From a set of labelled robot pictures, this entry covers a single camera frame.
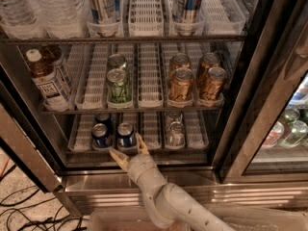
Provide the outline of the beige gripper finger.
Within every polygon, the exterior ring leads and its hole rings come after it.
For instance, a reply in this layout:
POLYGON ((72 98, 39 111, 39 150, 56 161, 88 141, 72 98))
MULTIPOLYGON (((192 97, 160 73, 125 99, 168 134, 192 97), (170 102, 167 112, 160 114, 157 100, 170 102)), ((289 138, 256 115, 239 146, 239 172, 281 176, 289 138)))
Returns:
POLYGON ((114 148, 110 148, 109 153, 112 156, 112 158, 117 162, 117 164, 124 171, 126 171, 127 168, 128 168, 130 158, 126 154, 119 152, 119 151, 115 150, 114 148))
POLYGON ((141 135, 139 133, 136 134, 136 141, 137 141, 137 149, 139 154, 149 154, 147 145, 143 141, 141 135))

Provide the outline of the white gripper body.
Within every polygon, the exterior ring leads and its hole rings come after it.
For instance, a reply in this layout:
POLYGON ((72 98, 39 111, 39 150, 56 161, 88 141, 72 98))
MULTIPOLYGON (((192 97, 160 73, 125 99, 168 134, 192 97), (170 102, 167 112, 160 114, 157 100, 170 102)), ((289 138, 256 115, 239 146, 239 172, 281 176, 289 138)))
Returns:
POLYGON ((153 158, 148 154, 138 154, 129 161, 127 166, 127 174, 136 184, 153 180, 157 176, 157 171, 153 158))

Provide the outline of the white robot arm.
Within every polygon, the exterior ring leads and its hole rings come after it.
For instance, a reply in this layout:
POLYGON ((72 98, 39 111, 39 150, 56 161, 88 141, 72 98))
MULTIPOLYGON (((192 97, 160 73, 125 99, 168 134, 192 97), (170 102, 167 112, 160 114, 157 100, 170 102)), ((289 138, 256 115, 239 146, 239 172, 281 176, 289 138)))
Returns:
POLYGON ((181 187, 169 183, 139 133, 136 134, 136 141, 138 154, 134 157, 114 148, 110 148, 109 152, 141 190, 145 210, 157 227, 169 228, 175 221, 183 221, 193 231, 235 231, 181 187))

